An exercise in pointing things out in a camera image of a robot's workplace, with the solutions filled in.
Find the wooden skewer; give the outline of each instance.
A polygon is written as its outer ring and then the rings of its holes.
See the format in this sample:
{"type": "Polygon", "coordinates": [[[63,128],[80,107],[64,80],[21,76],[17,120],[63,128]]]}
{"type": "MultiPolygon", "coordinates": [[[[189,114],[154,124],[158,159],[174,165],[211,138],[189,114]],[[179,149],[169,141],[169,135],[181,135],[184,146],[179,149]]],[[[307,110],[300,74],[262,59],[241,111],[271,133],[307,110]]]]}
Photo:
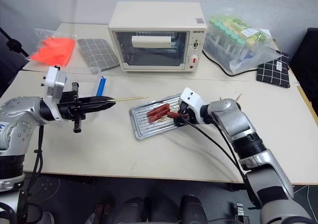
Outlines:
{"type": "Polygon", "coordinates": [[[129,101],[129,100],[138,100],[138,99],[145,99],[145,98],[148,98],[148,97],[138,96],[138,97],[118,98],[118,99],[112,99],[109,101],[129,101]]]}

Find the sausage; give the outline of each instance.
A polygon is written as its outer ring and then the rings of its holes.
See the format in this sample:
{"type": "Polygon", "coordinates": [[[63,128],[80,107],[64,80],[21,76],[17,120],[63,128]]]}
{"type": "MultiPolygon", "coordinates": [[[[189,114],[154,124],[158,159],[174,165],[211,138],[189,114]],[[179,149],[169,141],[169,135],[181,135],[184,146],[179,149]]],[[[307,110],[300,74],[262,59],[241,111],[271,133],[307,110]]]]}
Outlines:
{"type": "Polygon", "coordinates": [[[178,118],[178,117],[180,117],[180,115],[179,115],[179,113],[176,113],[176,112],[168,112],[167,117],[178,118]]]}
{"type": "MultiPolygon", "coordinates": [[[[188,116],[188,114],[182,114],[184,118],[186,118],[188,116]]],[[[167,117],[170,117],[170,118],[179,118],[180,115],[179,113],[176,113],[176,112],[168,112],[167,113],[167,117]]]]}
{"type": "Polygon", "coordinates": [[[165,110],[162,110],[162,111],[154,114],[152,117],[148,118],[148,122],[151,123],[151,122],[158,120],[159,118],[161,118],[162,116],[167,114],[169,111],[170,111],[170,108],[166,108],[165,110]]]}
{"type": "Polygon", "coordinates": [[[169,108],[169,106],[170,106],[170,104],[164,104],[164,105],[162,105],[160,107],[157,107],[156,109],[147,112],[147,116],[148,117],[153,116],[154,114],[156,114],[156,113],[158,113],[158,112],[160,112],[160,111],[162,111],[164,109],[169,108]]]}

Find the cable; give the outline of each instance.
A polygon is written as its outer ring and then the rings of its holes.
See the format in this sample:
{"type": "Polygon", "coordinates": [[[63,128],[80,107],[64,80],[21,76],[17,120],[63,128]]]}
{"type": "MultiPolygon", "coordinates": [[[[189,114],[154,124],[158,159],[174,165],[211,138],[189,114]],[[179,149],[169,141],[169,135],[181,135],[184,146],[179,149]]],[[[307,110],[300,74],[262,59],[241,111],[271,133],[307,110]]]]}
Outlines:
{"type": "Polygon", "coordinates": [[[29,204],[30,206],[36,207],[36,208],[40,211],[40,217],[39,217],[37,220],[35,220],[35,221],[26,222],[26,224],[35,224],[35,223],[38,223],[38,222],[42,219],[42,217],[43,217],[42,208],[41,208],[39,205],[37,205],[36,203],[28,203],[28,204],[29,204]]]}
{"type": "Polygon", "coordinates": [[[225,143],[228,145],[228,147],[229,147],[229,149],[230,149],[230,151],[231,151],[231,154],[232,154],[232,156],[233,156],[233,158],[234,158],[234,160],[235,160],[235,163],[237,164],[239,173],[240,173],[240,175],[242,176],[242,179],[244,180],[245,175],[244,175],[244,173],[242,172],[242,170],[241,170],[241,168],[240,168],[238,159],[237,159],[237,157],[235,156],[235,154],[234,154],[234,152],[233,152],[233,150],[232,150],[232,147],[231,147],[230,143],[228,142],[227,138],[226,138],[225,135],[223,134],[221,128],[220,128],[217,124],[214,124],[214,125],[216,126],[216,128],[217,128],[218,131],[220,132],[220,134],[221,134],[221,136],[223,137],[225,143]]]}
{"type": "Polygon", "coordinates": [[[59,188],[60,188],[60,179],[59,179],[59,185],[58,185],[58,188],[56,189],[56,191],[55,191],[50,197],[48,197],[48,198],[46,198],[46,199],[44,199],[44,200],[42,200],[42,201],[40,201],[40,202],[37,202],[36,204],[43,203],[44,201],[47,201],[47,200],[49,200],[50,198],[54,197],[55,194],[58,192],[59,188]]]}
{"type": "Polygon", "coordinates": [[[41,125],[39,127],[38,149],[34,151],[37,153],[37,155],[36,155],[34,168],[33,168],[32,175],[31,175],[31,179],[30,179],[29,185],[26,188],[27,192],[30,191],[31,187],[34,185],[35,181],[40,176],[40,173],[42,171],[42,167],[43,167],[43,156],[42,156],[43,133],[44,133],[44,126],[41,125]],[[40,161],[40,167],[39,167],[38,172],[36,172],[39,161],[40,161]]]}
{"type": "Polygon", "coordinates": [[[232,218],[217,218],[217,219],[212,219],[212,220],[208,220],[208,223],[213,223],[213,222],[218,222],[218,221],[230,221],[236,224],[243,224],[242,222],[236,220],[236,219],[232,219],[232,218]]]}
{"type": "Polygon", "coordinates": [[[7,212],[10,224],[16,224],[16,215],[12,207],[0,202],[0,208],[7,212]]]}
{"type": "Polygon", "coordinates": [[[219,66],[219,68],[220,68],[226,75],[228,75],[228,76],[237,76],[237,75],[244,74],[244,73],[247,73],[247,72],[257,71],[257,69],[251,69],[251,70],[247,70],[247,71],[244,71],[244,72],[241,72],[241,73],[238,73],[238,74],[234,74],[234,75],[228,74],[228,73],[223,69],[223,67],[222,67],[220,64],[218,64],[217,62],[215,62],[215,61],[213,61],[212,59],[210,59],[210,58],[207,56],[207,54],[206,54],[203,50],[202,50],[202,53],[204,54],[204,56],[205,56],[208,60],[210,60],[211,62],[215,63],[217,66],[219,66]]]}
{"type": "Polygon", "coordinates": [[[303,187],[301,187],[300,189],[297,189],[294,193],[298,193],[300,190],[303,190],[304,188],[306,188],[308,185],[305,185],[303,187]]]}
{"type": "Polygon", "coordinates": [[[318,223],[317,218],[316,218],[316,216],[315,216],[315,213],[314,213],[314,211],[313,211],[313,208],[312,208],[312,206],[311,206],[311,204],[310,204],[310,201],[309,201],[309,185],[308,185],[308,188],[307,188],[307,201],[308,201],[308,204],[309,204],[310,210],[312,211],[313,216],[314,216],[314,218],[315,218],[316,222],[318,223]]]}
{"type": "Polygon", "coordinates": [[[201,134],[203,134],[206,138],[208,138],[210,141],[212,141],[217,147],[219,147],[223,153],[230,159],[230,161],[235,165],[235,167],[240,171],[239,167],[237,166],[237,164],[234,162],[234,160],[231,158],[231,156],[214,140],[212,139],[210,136],[208,136],[204,131],[202,131],[200,128],[196,127],[195,125],[193,125],[192,123],[190,123],[189,121],[187,121],[181,112],[179,112],[180,117],[182,118],[182,120],[184,122],[186,122],[188,125],[192,126],[194,129],[198,130],[201,134]]]}

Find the label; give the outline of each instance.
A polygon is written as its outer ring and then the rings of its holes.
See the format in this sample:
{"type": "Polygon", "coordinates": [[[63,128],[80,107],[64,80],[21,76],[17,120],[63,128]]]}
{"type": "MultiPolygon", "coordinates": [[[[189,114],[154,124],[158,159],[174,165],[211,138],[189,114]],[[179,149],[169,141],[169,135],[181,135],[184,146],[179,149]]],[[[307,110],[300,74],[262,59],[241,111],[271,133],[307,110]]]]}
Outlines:
{"type": "Polygon", "coordinates": [[[282,63],[280,61],[276,62],[276,69],[282,71],[282,63]]]}
{"type": "Polygon", "coordinates": [[[204,24],[204,19],[203,18],[195,18],[197,21],[197,24],[204,24]]]}
{"type": "Polygon", "coordinates": [[[0,122],[0,135],[5,131],[5,127],[8,125],[8,122],[0,122]]]}
{"type": "Polygon", "coordinates": [[[241,33],[243,35],[245,35],[246,37],[249,37],[249,36],[252,36],[256,33],[258,33],[259,31],[257,29],[253,29],[253,28],[248,28],[248,29],[245,29],[245,30],[242,30],[241,33]]]}

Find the metal tray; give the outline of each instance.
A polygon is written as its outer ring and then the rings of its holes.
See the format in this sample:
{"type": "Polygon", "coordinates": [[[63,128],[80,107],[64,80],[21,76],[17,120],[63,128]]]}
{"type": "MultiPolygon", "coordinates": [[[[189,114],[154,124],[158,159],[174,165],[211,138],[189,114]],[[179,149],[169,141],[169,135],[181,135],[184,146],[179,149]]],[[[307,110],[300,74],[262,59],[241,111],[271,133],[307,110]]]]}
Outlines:
{"type": "Polygon", "coordinates": [[[170,111],[178,112],[180,95],[181,93],[163,98],[161,100],[151,101],[145,105],[130,108],[130,119],[136,137],[138,139],[144,139],[146,137],[184,126],[184,124],[176,122],[173,118],[169,118],[166,115],[151,123],[148,122],[147,117],[147,112],[166,103],[170,104],[170,111]]]}

